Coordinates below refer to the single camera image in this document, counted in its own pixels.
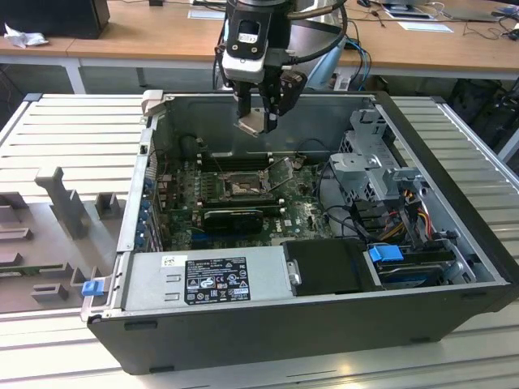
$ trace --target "black cable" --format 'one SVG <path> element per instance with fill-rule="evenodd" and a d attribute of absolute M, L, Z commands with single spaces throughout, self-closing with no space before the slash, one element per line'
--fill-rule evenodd
<path fill-rule="evenodd" d="M 331 6 L 322 6 L 321 8 L 317 8 L 311 11 L 289 12 L 286 18 L 288 20 L 304 20 L 308 18 L 315 18 L 316 16 L 331 14 L 337 8 L 344 8 L 345 3 L 346 0 L 337 0 Z"/>
<path fill-rule="evenodd" d="M 224 6 L 222 6 L 222 8 L 217 8 L 217 6 L 205 6 L 205 5 L 200 5 L 200 6 L 203 6 L 204 8 L 207 8 L 208 10 L 211 10 L 211 11 L 225 12 Z"/>
<path fill-rule="evenodd" d="M 284 63 L 283 65 L 298 65 L 299 63 L 313 61 L 314 59 L 319 58 L 320 56 L 325 55 L 329 51 L 336 48 L 342 42 L 342 39 L 346 34 L 346 30 L 348 29 L 348 15 L 346 14 L 346 9 L 344 6 L 339 6 L 339 11 L 341 12 L 342 17 L 342 29 L 339 35 L 337 35 L 337 38 L 335 38 L 332 43 L 312 54 L 308 54 L 303 57 L 292 57 L 287 63 Z"/>
<path fill-rule="evenodd" d="M 25 94 L 19 90 L 19 88 L 16 86 L 15 83 L 13 83 L 13 80 L 11 79 L 11 77 L 9 77 L 7 75 L 7 73 L 0 67 L 0 72 L 3 74 L 3 76 L 7 79 L 7 81 L 9 81 L 9 83 L 13 86 L 14 89 L 16 89 L 16 91 L 22 96 L 22 97 L 25 97 Z"/>
<path fill-rule="evenodd" d="M 479 32 L 479 31 L 474 30 L 473 28 L 470 28 L 469 22 L 466 22 L 465 26 L 463 27 L 463 33 L 461 35 L 465 36 L 465 35 L 469 35 L 469 34 L 477 34 L 482 38 L 488 39 L 489 41 L 497 41 L 498 39 L 501 38 L 501 35 L 503 34 L 503 32 L 501 30 L 498 30 L 497 28 L 488 28 L 487 31 L 489 31 L 489 33 L 492 34 L 492 36 L 486 36 L 482 32 Z"/>
<path fill-rule="evenodd" d="M 224 16 L 224 23 L 221 25 L 220 36 L 218 37 L 217 46 L 223 43 L 224 33 L 225 33 L 225 22 L 227 21 L 227 13 Z M 212 90 L 216 91 L 217 89 L 217 54 L 215 52 L 214 60 L 212 61 Z"/>
<path fill-rule="evenodd" d="M 306 138 L 304 140 L 302 140 L 301 142 L 299 142 L 298 146 L 295 148 L 295 153 L 296 154 L 300 154 L 301 153 L 301 147 L 305 144 L 305 143 L 308 143 L 308 142 L 316 142 L 318 144 L 320 144 L 324 150 L 326 150 L 327 152 L 329 152 L 330 154 L 332 154 L 332 151 L 329 149 L 328 146 L 326 146 L 322 140 L 320 139 L 317 139 L 317 138 Z"/>

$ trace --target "metal chassis frame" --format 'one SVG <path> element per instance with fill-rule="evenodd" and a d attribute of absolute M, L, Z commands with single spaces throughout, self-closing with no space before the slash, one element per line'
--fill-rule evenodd
<path fill-rule="evenodd" d="M 319 95 L 321 93 L 309 93 L 309 95 Z M 343 92 L 338 93 L 330 93 L 330 94 L 337 94 L 337 95 L 344 95 Z M 512 256 L 506 251 L 506 249 L 503 247 L 502 243 L 499 241 L 499 239 L 495 236 L 495 234 L 490 230 L 488 225 L 485 223 L 485 221 L 481 218 L 481 216 L 477 213 L 477 211 L 474 209 L 474 207 L 466 201 L 465 195 L 460 191 L 460 189 L 457 187 L 456 183 L 450 178 L 448 173 L 445 171 L 443 166 L 439 163 L 439 161 L 434 157 L 432 152 L 428 149 L 427 145 L 423 142 L 423 140 L 420 138 L 416 130 L 410 125 L 410 123 L 407 121 L 406 117 L 401 113 L 401 111 L 397 108 L 397 106 L 394 104 L 392 99 L 387 95 L 385 92 L 377 92 L 373 94 L 366 94 L 362 92 L 349 92 L 349 95 L 353 96 L 365 96 L 370 97 L 373 100 L 373 103 L 375 104 L 375 107 L 381 112 L 382 116 L 387 120 L 388 124 L 391 126 L 392 130 L 397 134 L 400 141 L 405 143 L 408 150 L 414 154 L 414 158 L 417 160 L 417 162 L 421 162 L 421 167 L 425 169 L 428 172 L 427 179 L 429 181 L 433 181 L 434 183 L 440 182 L 439 185 L 436 186 L 436 188 L 441 192 L 442 194 L 442 204 L 449 209 L 449 211 L 454 212 L 453 215 L 456 216 L 456 222 L 460 224 L 463 227 L 464 232 L 467 235 L 467 238 L 470 241 L 470 244 L 474 246 L 476 251 L 479 249 L 479 253 L 482 252 L 487 256 L 488 260 L 483 262 L 486 262 L 487 268 L 489 272 L 492 274 L 492 276 L 495 278 L 495 282 L 490 283 L 480 283 L 480 284 L 466 284 L 466 285 L 449 285 L 449 286 L 442 286 L 442 287 L 434 287 L 434 288 L 423 288 L 419 291 L 409 291 L 409 290 L 403 290 L 403 291 L 391 291 L 391 292 L 373 292 L 373 293 L 362 293 L 362 296 L 355 296 L 355 295 L 341 295 L 341 296 L 335 296 L 333 297 L 301 297 L 297 301 L 292 301 L 291 304 L 304 304 L 308 302 L 318 302 L 318 301 L 342 301 L 342 300 L 355 300 L 358 298 L 362 298 L 367 296 L 369 294 L 372 297 L 377 296 L 390 296 L 390 295 L 401 295 L 401 294 L 415 294 L 415 293 L 426 293 L 426 292 L 439 292 L 440 290 L 448 291 L 453 289 L 475 289 L 478 290 L 478 288 L 481 287 L 491 287 L 491 286 L 498 286 L 498 285 L 504 285 L 507 283 L 513 284 L 508 285 L 510 288 L 508 288 L 509 293 L 508 297 L 506 299 L 503 299 L 503 301 L 493 307 L 492 309 L 499 310 L 503 306 L 506 306 L 511 300 L 517 298 L 519 296 L 519 266 L 517 266 L 516 261 L 512 258 Z M 177 94 L 172 95 L 169 94 L 169 96 L 189 96 L 189 94 Z M 152 125 L 151 128 L 156 129 L 157 128 L 157 118 L 160 116 L 161 113 L 157 113 L 152 118 Z M 459 215 L 459 212 L 455 212 L 455 209 L 461 209 L 461 214 Z M 133 228 L 133 231 L 135 231 L 135 223 L 133 221 L 131 222 L 131 226 L 128 226 L 123 221 L 122 231 L 123 229 L 125 231 L 129 231 L 131 228 Z M 127 234 L 127 236 L 132 237 L 134 234 L 130 233 Z M 133 250 L 133 245 L 131 245 L 131 248 L 128 247 L 128 242 L 124 242 L 122 244 L 122 238 L 120 237 L 119 245 L 118 245 L 118 252 L 129 252 Z M 128 253 L 129 255 L 125 255 L 124 258 L 121 258 L 120 262 L 118 263 L 118 269 L 126 268 L 129 269 L 130 265 L 129 262 L 131 261 L 131 253 Z M 124 298 L 124 291 L 125 287 L 127 287 L 126 279 L 129 276 L 127 272 L 122 272 L 122 274 L 118 278 L 118 285 L 116 289 L 113 289 L 111 291 L 111 296 L 109 296 L 108 304 L 105 306 L 106 310 L 103 311 L 102 317 L 103 318 L 125 318 L 125 317 L 135 317 L 135 313 L 126 312 L 122 308 L 123 298 Z M 273 302 L 272 305 L 283 305 L 285 302 Z M 260 303 L 248 303 L 247 306 L 261 306 Z M 100 313 L 101 310 L 100 307 L 97 307 L 95 311 L 97 313 Z M 139 312 L 139 314 L 167 314 L 167 313 L 173 313 L 180 311 L 196 311 L 196 310 L 215 310 L 216 308 L 211 306 L 204 306 L 204 307 L 189 307 L 187 310 L 148 310 L 148 311 L 142 311 Z M 92 318 L 92 315 L 89 314 L 89 304 L 84 304 L 82 309 L 82 317 Z"/>

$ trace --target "warning label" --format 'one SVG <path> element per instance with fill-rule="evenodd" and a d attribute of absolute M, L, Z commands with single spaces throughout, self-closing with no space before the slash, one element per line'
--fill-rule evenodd
<path fill-rule="evenodd" d="M 245 257 L 186 261 L 184 296 L 190 306 L 250 300 Z"/>

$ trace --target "blue tab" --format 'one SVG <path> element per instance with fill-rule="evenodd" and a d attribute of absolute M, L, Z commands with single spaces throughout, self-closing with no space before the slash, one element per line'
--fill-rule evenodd
<path fill-rule="evenodd" d="M 102 296 L 105 282 L 103 280 L 86 281 L 83 283 L 81 294 L 86 296 Z"/>
<path fill-rule="evenodd" d="M 369 254 L 373 262 L 403 261 L 404 256 L 398 246 L 380 245 L 369 249 Z"/>

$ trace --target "desk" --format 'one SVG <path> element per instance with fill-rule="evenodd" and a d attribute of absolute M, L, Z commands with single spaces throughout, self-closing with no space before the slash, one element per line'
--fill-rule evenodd
<path fill-rule="evenodd" d="M 450 0 L 448 4 L 467 4 Z M 470 0 L 471 7 L 491 11 L 499 3 Z M 351 19 L 358 21 L 362 46 L 373 59 L 373 75 L 413 75 L 441 78 L 515 79 L 519 76 L 519 42 L 507 38 L 485 40 L 476 34 L 463 36 L 464 23 L 446 23 L 454 33 L 410 32 L 394 21 L 386 28 L 348 1 Z M 110 1 L 110 22 L 98 40 L 50 38 L 50 45 L 18 49 L 6 41 L 0 44 L 0 62 L 58 65 L 66 68 L 74 92 L 85 93 L 80 67 L 123 66 L 182 69 L 210 69 L 213 48 L 221 29 L 220 20 L 188 19 L 188 5 L 165 4 L 149 7 L 147 2 L 128 4 Z M 383 19 L 388 17 L 380 12 Z M 511 21 L 505 21 L 512 27 Z M 473 29 L 487 33 L 492 24 L 473 23 Z M 354 36 L 354 29 L 349 29 Z M 348 78 L 358 66 L 358 54 L 344 52 L 339 61 L 341 78 Z"/>

